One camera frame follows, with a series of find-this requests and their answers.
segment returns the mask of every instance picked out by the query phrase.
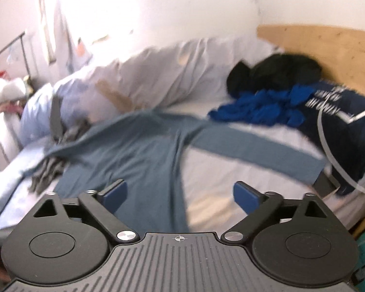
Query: gray clothing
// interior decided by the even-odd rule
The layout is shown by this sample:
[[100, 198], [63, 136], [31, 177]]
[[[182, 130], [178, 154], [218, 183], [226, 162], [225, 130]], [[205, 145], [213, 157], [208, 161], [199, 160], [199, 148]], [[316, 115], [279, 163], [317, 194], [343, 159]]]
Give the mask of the gray clothing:
[[[57, 141], [58, 145], [73, 142], [90, 128], [90, 124], [86, 120], [79, 121], [76, 125], [68, 129]], [[45, 191], [50, 183], [58, 176], [64, 173], [67, 160], [59, 157], [47, 157], [43, 160], [39, 169], [32, 176], [32, 183], [29, 187], [30, 192], [40, 195]]]
[[325, 165], [324, 160], [224, 124], [156, 111], [134, 112], [94, 126], [47, 156], [70, 161], [55, 188], [61, 198], [102, 190], [124, 179], [128, 197], [116, 211], [117, 218], [140, 235], [184, 233], [189, 229], [180, 158], [186, 145], [259, 164], [309, 184]]

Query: red object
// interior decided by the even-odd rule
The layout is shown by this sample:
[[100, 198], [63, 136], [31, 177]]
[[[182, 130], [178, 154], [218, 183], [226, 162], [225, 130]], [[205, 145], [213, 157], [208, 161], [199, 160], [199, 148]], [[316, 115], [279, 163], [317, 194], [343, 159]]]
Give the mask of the red object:
[[21, 116], [23, 113], [23, 107], [21, 107], [18, 104], [6, 102], [3, 104], [0, 104], [0, 113], [1, 112], [17, 113], [19, 116]]
[[0, 71], [0, 78], [5, 79], [5, 80], [10, 80], [10, 76], [9, 76], [8, 72], [5, 70]]

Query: silver bolt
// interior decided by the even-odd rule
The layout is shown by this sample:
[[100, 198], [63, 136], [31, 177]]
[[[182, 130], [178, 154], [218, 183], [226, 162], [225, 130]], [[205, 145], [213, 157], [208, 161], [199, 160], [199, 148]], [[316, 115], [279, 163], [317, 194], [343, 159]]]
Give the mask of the silver bolt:
[[120, 239], [120, 240], [128, 241], [128, 240], [134, 239], [136, 235], [137, 234], [135, 234], [133, 231], [124, 230], [124, 231], [118, 233], [116, 235], [116, 237], [118, 237], [118, 239]]
[[240, 232], [227, 232], [225, 234], [225, 239], [229, 241], [240, 241], [243, 235]]

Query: round black disc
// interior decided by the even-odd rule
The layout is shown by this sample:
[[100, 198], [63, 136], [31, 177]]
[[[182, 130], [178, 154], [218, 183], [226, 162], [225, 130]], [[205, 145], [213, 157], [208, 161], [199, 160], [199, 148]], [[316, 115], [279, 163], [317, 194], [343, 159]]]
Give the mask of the round black disc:
[[286, 222], [261, 231], [252, 253], [264, 272], [298, 287], [324, 287], [351, 275], [357, 261], [352, 237], [323, 219]]
[[104, 235], [89, 225], [68, 220], [45, 229], [34, 228], [30, 235], [25, 228], [19, 234], [24, 240], [11, 237], [5, 243], [2, 256], [11, 276], [43, 285], [69, 282], [94, 271], [109, 253]]

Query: wooden headboard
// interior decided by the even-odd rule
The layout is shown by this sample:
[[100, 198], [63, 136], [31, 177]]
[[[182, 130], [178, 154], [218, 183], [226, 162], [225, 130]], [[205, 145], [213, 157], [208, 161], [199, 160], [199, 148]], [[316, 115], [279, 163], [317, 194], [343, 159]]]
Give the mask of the wooden headboard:
[[286, 52], [309, 55], [323, 76], [365, 95], [365, 32], [312, 25], [260, 25], [257, 35]]

